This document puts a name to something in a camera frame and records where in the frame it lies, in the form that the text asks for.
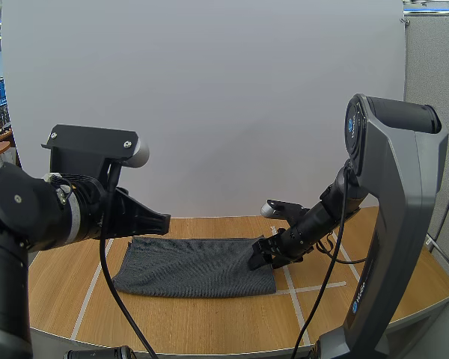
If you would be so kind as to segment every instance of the gray cloth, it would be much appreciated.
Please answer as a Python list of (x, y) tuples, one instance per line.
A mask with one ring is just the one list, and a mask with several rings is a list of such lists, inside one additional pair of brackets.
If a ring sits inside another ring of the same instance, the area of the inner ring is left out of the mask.
[(256, 239), (133, 238), (117, 290), (179, 298), (226, 298), (276, 292), (271, 266), (248, 269)]

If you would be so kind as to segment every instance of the gray robot arm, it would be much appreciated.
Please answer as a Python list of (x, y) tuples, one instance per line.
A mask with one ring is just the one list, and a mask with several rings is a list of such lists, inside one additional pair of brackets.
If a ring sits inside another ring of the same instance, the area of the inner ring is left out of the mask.
[[(385, 358), (383, 333), (426, 237), (444, 170), (448, 132), (428, 105), (357, 94), (347, 106), (344, 135), (349, 153), (345, 219), (359, 210), (368, 193), (379, 200), (379, 213), (346, 320), (322, 335), (309, 357)], [(253, 244), (250, 269), (300, 262), (339, 225), (343, 170), (311, 209), (268, 200), (262, 214), (286, 219), (290, 228)]]
[(361, 94), (349, 101), (345, 132), (358, 183), (378, 199), (379, 213), (346, 319), (320, 337), (315, 351), (322, 359), (385, 358), (383, 333), (426, 237), (448, 132), (430, 106)]

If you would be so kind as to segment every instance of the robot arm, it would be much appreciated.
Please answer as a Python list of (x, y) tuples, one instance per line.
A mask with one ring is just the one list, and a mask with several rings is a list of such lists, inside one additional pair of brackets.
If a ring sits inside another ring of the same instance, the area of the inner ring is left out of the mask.
[[(45, 180), (10, 164), (0, 168), (0, 358), (32, 356), (29, 251), (84, 239), (168, 232), (170, 215), (148, 209), (117, 187), (122, 166), (137, 167), (147, 160), (147, 148), (136, 133), (59, 125), (45, 147), (52, 150), (54, 172)], [(130, 355), (122, 347), (90, 358)]]
[[(355, 95), (345, 140), (352, 168), (346, 218), (371, 193), (379, 213), (367, 261), (343, 325), (322, 335), (310, 358), (386, 358), (383, 333), (414, 271), (444, 171), (448, 133), (433, 108)], [(302, 260), (338, 224), (342, 169), (310, 210), (269, 201), (263, 215), (290, 228), (254, 244), (251, 269)]]

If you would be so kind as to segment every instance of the white backdrop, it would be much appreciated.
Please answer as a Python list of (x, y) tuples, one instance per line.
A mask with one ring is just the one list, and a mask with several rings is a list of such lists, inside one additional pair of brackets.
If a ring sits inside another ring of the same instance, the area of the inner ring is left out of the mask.
[(7, 0), (23, 168), (48, 171), (56, 123), (130, 129), (151, 156), (120, 185), (156, 211), (313, 206), (347, 158), (352, 95), (403, 98), (402, 15), (401, 0)]

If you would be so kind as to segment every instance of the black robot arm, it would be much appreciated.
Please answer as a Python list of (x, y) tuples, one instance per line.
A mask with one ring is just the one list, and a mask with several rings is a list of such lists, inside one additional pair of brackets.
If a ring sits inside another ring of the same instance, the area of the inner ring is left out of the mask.
[[(320, 202), (311, 209), (276, 200), (266, 202), (261, 208), (261, 215), (284, 219), (290, 227), (287, 230), (280, 228), (274, 236), (258, 239), (253, 244), (253, 255), (248, 260), (251, 270), (266, 264), (272, 264), (277, 269), (301, 262), (302, 256), (311, 252), (317, 241), (339, 225), (346, 167), (349, 167), (349, 161), (339, 170), (336, 180), (321, 194)], [(349, 172), (347, 186), (346, 220), (359, 211), (359, 205), (367, 196), (367, 191), (359, 186), (352, 171)]]
[[(54, 173), (43, 179), (11, 164), (0, 168), (0, 358), (32, 356), (29, 251), (84, 239), (168, 232), (170, 215), (148, 209), (117, 187), (122, 166), (147, 161), (147, 148), (134, 132), (60, 125), (46, 147), (52, 149)], [(91, 354), (96, 359), (132, 358), (124, 347)]]

